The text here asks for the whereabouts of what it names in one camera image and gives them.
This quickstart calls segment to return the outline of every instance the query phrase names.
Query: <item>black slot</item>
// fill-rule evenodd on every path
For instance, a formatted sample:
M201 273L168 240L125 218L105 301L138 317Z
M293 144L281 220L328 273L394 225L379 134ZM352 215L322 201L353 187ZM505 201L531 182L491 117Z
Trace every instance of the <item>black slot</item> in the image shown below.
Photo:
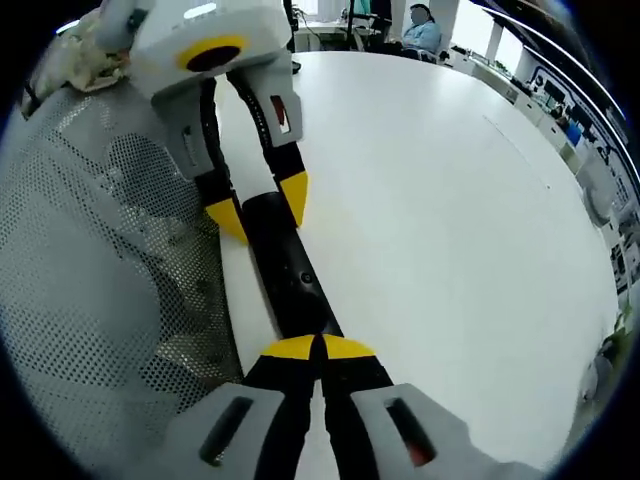
M436 458L436 451L429 441L429 437L427 437L416 417L402 399L394 400L387 407L387 411L407 447L411 461L416 467L426 465Z
M222 465L224 451L238 431L238 427L251 408L251 404L253 404L253 400L248 398L236 398L231 402L202 445L199 452L202 460L212 467Z

